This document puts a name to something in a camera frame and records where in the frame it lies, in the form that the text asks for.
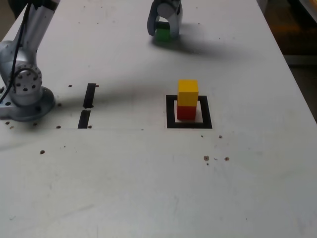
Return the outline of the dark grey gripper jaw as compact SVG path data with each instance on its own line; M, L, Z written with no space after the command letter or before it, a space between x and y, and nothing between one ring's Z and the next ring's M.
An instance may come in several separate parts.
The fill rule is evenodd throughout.
M154 0L151 5L151 9L149 12L149 17L147 21L147 30L150 36L154 36L156 32L156 21L158 17L157 7L159 5L158 0Z

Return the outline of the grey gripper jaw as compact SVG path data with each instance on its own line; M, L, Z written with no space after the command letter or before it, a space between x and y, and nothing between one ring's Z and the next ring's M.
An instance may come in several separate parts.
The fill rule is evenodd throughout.
M170 37L173 39L179 36L182 14L183 8L180 0L163 0L158 5L158 16L168 21Z

